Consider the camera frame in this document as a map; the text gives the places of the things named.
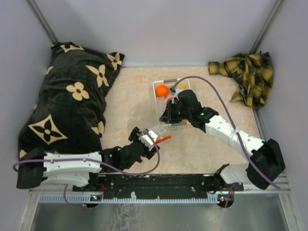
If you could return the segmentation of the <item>clear zip top bag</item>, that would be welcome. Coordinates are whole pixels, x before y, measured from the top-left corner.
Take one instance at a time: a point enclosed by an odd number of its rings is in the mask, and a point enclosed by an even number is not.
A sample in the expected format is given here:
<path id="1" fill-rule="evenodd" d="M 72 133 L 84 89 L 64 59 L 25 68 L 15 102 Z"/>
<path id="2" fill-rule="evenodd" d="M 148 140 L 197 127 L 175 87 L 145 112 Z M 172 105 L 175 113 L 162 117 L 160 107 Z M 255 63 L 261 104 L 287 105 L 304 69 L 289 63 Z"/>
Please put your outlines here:
<path id="1" fill-rule="evenodd" d="M 163 122 L 146 129 L 156 144 L 171 139 L 171 134 Z"/>

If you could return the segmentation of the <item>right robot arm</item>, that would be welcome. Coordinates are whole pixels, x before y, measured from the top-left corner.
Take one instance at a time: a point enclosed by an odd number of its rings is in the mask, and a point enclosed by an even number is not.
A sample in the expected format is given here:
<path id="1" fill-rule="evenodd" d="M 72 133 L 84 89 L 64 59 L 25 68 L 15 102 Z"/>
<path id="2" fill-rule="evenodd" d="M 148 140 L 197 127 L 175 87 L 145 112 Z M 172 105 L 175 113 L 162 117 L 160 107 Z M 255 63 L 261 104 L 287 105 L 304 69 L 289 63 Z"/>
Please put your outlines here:
<path id="1" fill-rule="evenodd" d="M 217 111 L 203 107 L 192 90 L 172 88 L 173 98 L 168 100 L 160 121 L 176 124 L 187 120 L 194 128 L 215 136 L 247 159 L 246 164 L 224 165 L 217 173 L 215 185 L 227 190 L 233 183 L 251 183 L 265 190 L 285 170 L 279 144 L 253 137 L 234 127 Z"/>

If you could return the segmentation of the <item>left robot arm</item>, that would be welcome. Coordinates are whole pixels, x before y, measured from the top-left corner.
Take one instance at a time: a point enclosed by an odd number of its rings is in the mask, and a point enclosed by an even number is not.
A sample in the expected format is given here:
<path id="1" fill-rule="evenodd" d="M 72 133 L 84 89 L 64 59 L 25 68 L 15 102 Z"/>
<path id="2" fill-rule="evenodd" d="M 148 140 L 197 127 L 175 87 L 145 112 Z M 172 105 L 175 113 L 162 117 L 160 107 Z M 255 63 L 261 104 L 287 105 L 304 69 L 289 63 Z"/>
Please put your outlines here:
<path id="1" fill-rule="evenodd" d="M 99 188 L 99 173 L 121 173 L 142 158 L 151 159 L 159 152 L 157 141 L 161 138 L 155 128 L 143 131 L 135 127 L 130 144 L 85 154 L 56 154 L 35 148 L 13 165 L 17 172 L 18 189 L 32 189 L 41 184 L 73 185 L 90 191 Z"/>

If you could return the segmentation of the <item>white plastic basket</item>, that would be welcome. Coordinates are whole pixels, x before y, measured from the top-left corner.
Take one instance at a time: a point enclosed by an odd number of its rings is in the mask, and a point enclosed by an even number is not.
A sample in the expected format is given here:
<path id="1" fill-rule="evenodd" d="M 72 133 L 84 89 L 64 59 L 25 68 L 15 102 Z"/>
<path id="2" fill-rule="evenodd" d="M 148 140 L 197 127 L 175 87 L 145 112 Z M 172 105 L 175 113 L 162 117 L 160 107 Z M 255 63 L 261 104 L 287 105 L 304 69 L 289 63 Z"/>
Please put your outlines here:
<path id="1" fill-rule="evenodd" d="M 164 85 L 168 89 L 174 86 L 174 84 L 179 80 L 179 78 L 174 78 L 174 79 L 165 79 L 165 80 L 159 80 L 159 81 L 154 81 L 153 82 L 153 91 L 154 91 L 154 100 L 155 100 L 155 107 L 156 107 L 156 112 L 157 112 L 157 118 L 160 124 L 163 124 L 165 128 L 168 130 L 172 129 L 177 129 L 177 128 L 189 128 L 192 127 L 191 124 L 187 120 L 182 120 L 181 122 L 178 123 L 167 123 L 167 122 L 162 122 L 159 120 L 159 118 L 163 115 L 163 112 L 166 109 L 167 106 L 167 100 L 173 97 L 173 93 L 169 91 L 168 95 L 166 97 L 157 97 L 156 95 L 156 89 Z"/>

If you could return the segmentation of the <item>orange fruit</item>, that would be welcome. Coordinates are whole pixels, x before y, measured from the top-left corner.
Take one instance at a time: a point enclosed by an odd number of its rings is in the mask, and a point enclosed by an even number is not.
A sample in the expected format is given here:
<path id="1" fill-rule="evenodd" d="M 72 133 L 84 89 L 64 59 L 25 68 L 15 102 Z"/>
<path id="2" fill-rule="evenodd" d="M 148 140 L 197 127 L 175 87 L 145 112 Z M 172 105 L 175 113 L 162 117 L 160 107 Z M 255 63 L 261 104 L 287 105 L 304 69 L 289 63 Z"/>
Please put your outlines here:
<path id="1" fill-rule="evenodd" d="M 165 98 L 169 94 L 169 88 L 165 85 L 159 85 L 155 90 L 155 94 L 157 98 L 160 98 L 160 97 Z"/>

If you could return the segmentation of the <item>yellow lemon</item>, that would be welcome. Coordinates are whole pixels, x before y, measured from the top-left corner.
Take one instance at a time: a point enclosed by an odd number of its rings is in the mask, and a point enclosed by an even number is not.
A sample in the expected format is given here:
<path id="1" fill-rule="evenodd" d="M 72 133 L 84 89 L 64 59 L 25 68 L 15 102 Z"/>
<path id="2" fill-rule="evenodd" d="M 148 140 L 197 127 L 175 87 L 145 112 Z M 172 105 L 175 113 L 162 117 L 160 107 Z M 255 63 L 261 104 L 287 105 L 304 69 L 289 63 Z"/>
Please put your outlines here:
<path id="1" fill-rule="evenodd" d="M 186 88 L 183 85 L 181 85 L 181 84 L 178 84 L 177 88 L 181 88 L 182 90 L 186 90 Z"/>

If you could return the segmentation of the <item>black floral pillow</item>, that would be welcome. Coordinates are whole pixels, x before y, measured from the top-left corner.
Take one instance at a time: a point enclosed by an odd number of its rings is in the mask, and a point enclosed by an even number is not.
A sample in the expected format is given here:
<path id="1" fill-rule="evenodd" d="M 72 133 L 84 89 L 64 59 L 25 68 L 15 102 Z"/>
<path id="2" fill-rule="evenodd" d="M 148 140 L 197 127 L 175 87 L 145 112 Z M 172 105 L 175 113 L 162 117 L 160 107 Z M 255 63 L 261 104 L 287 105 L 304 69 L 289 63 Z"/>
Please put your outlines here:
<path id="1" fill-rule="evenodd" d="M 124 58 L 72 42 L 53 44 L 38 102 L 18 135 L 19 157 L 35 148 L 60 154 L 101 150 L 105 98 Z"/>

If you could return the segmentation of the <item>yellow plaid cloth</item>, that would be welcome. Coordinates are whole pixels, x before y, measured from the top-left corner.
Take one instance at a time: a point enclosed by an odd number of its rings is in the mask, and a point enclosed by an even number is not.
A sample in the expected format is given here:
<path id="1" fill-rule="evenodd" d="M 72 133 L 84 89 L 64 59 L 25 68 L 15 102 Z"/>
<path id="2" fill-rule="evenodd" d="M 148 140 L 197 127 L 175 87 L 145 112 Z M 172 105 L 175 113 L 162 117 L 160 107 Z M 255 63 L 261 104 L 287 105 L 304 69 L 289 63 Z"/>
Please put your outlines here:
<path id="1" fill-rule="evenodd" d="M 239 53 L 223 62 L 208 62 L 208 72 L 232 78 L 238 87 L 231 101 L 253 109 L 265 106 L 273 88 L 274 70 L 268 52 Z"/>

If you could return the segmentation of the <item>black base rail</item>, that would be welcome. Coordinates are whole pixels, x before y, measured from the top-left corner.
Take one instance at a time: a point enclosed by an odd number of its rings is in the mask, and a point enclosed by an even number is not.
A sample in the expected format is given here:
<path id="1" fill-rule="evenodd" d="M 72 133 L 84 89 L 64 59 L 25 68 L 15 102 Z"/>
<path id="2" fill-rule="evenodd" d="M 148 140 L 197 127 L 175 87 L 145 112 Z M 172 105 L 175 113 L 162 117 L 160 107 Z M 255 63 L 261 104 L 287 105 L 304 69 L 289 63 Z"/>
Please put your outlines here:
<path id="1" fill-rule="evenodd" d="M 90 174 L 90 182 L 74 192 L 103 193 L 105 199 L 206 199 L 208 194 L 229 191 L 230 185 L 215 174 Z"/>

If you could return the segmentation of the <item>aluminium frame bar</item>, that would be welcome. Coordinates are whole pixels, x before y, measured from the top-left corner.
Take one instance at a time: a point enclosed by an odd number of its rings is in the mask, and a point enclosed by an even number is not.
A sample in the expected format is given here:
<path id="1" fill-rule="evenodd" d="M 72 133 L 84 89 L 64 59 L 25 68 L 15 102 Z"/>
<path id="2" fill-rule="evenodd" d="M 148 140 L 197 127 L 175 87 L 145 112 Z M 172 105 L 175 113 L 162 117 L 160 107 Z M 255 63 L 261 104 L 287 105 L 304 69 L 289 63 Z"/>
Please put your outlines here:
<path id="1" fill-rule="evenodd" d="M 227 196 L 232 205 L 235 194 L 288 193 L 287 178 L 281 174 L 277 188 L 263 190 L 252 183 L 225 183 L 217 174 L 151 174 L 125 176 L 91 174 L 90 182 L 76 186 L 41 185 L 30 192 L 44 204 L 217 204 L 223 206 Z"/>

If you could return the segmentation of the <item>right corner post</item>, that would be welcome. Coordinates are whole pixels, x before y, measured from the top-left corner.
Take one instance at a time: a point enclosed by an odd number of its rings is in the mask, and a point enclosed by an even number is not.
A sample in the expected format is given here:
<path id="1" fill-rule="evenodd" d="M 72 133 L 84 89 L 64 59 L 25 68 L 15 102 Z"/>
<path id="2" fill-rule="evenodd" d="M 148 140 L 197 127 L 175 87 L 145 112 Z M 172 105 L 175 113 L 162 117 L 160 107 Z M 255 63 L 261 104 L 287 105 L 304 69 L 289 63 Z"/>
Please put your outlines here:
<path id="1" fill-rule="evenodd" d="M 279 15 L 281 8 L 283 6 L 284 0 L 276 0 L 275 4 L 273 5 L 270 13 L 268 14 L 265 23 L 263 24 L 258 36 L 253 43 L 252 48 L 250 49 L 250 54 L 256 53 L 258 48 L 260 47 L 263 39 L 265 38 L 266 34 L 268 33 L 272 23 L 274 22 L 275 18 Z"/>

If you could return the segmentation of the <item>corner post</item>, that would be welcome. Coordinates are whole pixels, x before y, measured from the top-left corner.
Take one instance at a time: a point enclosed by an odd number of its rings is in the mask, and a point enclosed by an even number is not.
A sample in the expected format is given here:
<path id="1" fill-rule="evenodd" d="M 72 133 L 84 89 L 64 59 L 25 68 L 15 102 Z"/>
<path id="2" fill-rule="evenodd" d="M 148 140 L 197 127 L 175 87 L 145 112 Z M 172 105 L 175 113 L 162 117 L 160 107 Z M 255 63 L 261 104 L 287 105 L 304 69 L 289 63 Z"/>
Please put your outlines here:
<path id="1" fill-rule="evenodd" d="M 256 53 L 258 48 L 260 47 L 263 39 L 265 38 L 266 34 L 268 33 L 272 23 L 274 22 L 275 18 L 279 15 L 281 8 L 283 6 L 284 0 L 276 0 L 275 4 L 273 5 L 270 13 L 268 14 L 265 23 L 263 24 L 258 36 L 253 43 L 252 48 L 250 49 L 250 54 Z"/>
<path id="2" fill-rule="evenodd" d="M 52 44 L 58 42 L 55 33 L 53 32 L 51 26 L 49 25 L 47 19 L 45 18 L 44 14 L 42 13 L 40 7 L 38 6 L 35 0 L 26 0 L 27 4 L 29 5 L 32 13 L 37 18 L 38 22 L 42 26 L 43 30 L 45 31 L 47 37 L 51 41 Z"/>

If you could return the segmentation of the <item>left corner post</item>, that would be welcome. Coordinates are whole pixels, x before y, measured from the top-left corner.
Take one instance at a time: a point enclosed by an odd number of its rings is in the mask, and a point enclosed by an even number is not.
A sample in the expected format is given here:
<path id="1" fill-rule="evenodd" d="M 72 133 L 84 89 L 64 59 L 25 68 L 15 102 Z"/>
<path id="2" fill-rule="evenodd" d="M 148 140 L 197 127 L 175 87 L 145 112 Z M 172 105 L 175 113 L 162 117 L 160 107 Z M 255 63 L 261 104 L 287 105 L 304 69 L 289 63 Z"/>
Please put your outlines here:
<path id="1" fill-rule="evenodd" d="M 42 13 L 40 7 L 38 6 L 35 0 L 26 0 L 27 4 L 29 5 L 32 13 L 37 18 L 38 22 L 42 26 L 43 30 L 45 31 L 47 37 L 51 41 L 52 44 L 58 42 L 55 33 L 53 32 L 51 26 L 49 25 L 47 19 L 45 18 L 44 14 Z"/>

